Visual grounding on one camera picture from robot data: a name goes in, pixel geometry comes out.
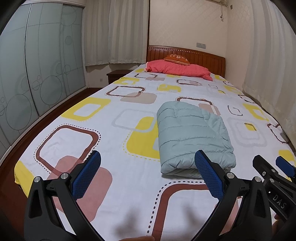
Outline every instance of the white curtain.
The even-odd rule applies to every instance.
[[[256,98],[296,146],[296,35],[270,0],[251,0],[254,43],[243,89]]]
[[[87,0],[85,63],[146,62],[149,0]]]

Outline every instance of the pink pillow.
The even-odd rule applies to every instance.
[[[201,77],[205,80],[213,81],[210,76],[211,72],[205,67],[197,64],[180,65],[163,59],[147,62],[145,72]]]

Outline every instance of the black robotic device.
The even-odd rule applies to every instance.
[[[100,153],[93,151],[84,163],[58,179],[35,177],[25,213],[26,241],[104,241],[76,203],[83,197],[100,164]],[[278,157],[276,165],[292,181],[279,175],[261,156],[253,159],[253,167],[261,174],[263,182],[260,177],[244,180],[231,172],[225,173],[202,150],[196,152],[195,164],[211,195],[219,202],[192,241],[290,241],[291,237],[296,237],[296,168],[285,159]],[[76,235],[63,227],[53,196],[59,198]],[[242,203],[232,229],[220,235],[238,196],[242,196]],[[273,237],[270,208],[284,221]]]

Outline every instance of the wooden nightstand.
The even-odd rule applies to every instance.
[[[107,74],[109,84],[132,72],[131,69],[118,69]]]

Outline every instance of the patterned bed sheet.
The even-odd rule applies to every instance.
[[[259,175],[252,167],[258,154],[274,167],[279,155],[296,165],[280,125],[221,76],[211,74],[210,82],[147,73],[144,67],[82,100],[32,141],[15,167],[26,195],[35,176],[57,178],[97,150],[101,167],[77,203],[105,240],[142,235],[191,240],[218,200],[203,180],[160,172],[156,112],[174,100],[222,117],[237,161],[232,171],[239,178]],[[65,228],[73,232],[54,201]]]

